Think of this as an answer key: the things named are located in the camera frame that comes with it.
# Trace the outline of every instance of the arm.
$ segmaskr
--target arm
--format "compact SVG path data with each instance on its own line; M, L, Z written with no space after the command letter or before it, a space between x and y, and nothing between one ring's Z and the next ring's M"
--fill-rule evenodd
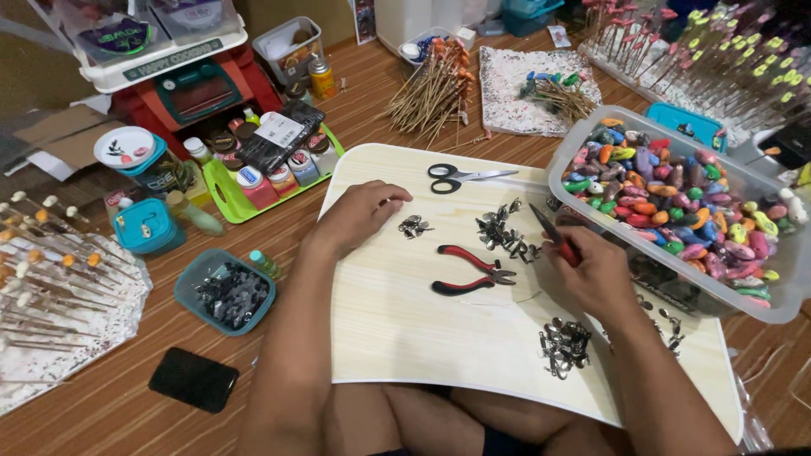
M239 453L321 450L321 416L332 385L330 303L337 262L403 205L404 189L352 186L302 241L284 292L272 306L248 395Z
M737 454L727 431L637 304L625 252L584 227L559 230L580 249L580 266L569 266L551 243L543 249L566 288L611 338L620 409L637 454Z

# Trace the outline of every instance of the small green bottle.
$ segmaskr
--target small green bottle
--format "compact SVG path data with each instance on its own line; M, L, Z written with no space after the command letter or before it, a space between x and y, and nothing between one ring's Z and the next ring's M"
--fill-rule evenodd
M275 280L281 277L281 268L279 265L276 264L276 261L267 258L264 253L254 250L251 252L250 258L254 266L271 279Z

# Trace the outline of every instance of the pliers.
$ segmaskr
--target pliers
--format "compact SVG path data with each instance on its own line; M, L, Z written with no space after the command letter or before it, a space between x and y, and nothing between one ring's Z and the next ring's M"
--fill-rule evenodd
M496 286L496 283L501 285L515 285L515 282L509 280L505 277L512 277L516 275L513 271L503 271L496 269L501 269L501 262L496 260L496 263L493 265L488 265L484 261L481 261L477 258L474 254L468 252L462 247L457 247L455 245L440 245L436 251L440 254L447 254L447 255L454 255L460 256L468 260L469 262L473 263L474 266L481 269L485 273L487 273L486 277L482 277L476 282L470 283L468 285L452 285L446 282L436 281L431 284L431 289L440 295L445 296L459 296L464 295L465 293L470 293L473 290L478 290L479 288L492 288Z

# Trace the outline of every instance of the black smartphone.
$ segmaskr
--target black smartphone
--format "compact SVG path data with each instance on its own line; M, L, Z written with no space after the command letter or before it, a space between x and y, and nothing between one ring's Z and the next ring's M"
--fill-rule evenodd
M219 413L237 378L237 369L173 346L149 379L149 389L200 410Z

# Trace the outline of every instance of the white cutting board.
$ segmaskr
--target white cutting board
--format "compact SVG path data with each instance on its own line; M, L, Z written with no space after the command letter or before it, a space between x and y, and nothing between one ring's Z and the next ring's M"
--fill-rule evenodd
M429 166L449 163L462 171L517 170L504 178L463 183L450 195L435 195ZM475 218L520 197L520 212L507 228L540 245L541 226L528 203L543 204L547 172L538 168L459 157L385 144L352 148L338 163L321 213L350 185L381 179L404 187L414 197L379 234L344 259L333 287L333 381L395 381L484 389L527 398L621 426L611 395L611 354L596 320L571 309L555 271L544 260L524 265L501 247L489 252L479 241ZM436 230L408 240L397 226L420 215ZM435 280L466 284L481 277L462 258L440 255L453 244L487 263L517 273L515 286L496 285L467 295L445 297L430 290ZM538 291L541 294L530 299ZM727 348L717 319L686 316L648 293L655 317L667 337L670 324L658 314L666 308L682 319L680 364L733 439L743 431ZM592 333L591 366L573 368L565 381L543 368L539 331L558 316L582 321Z

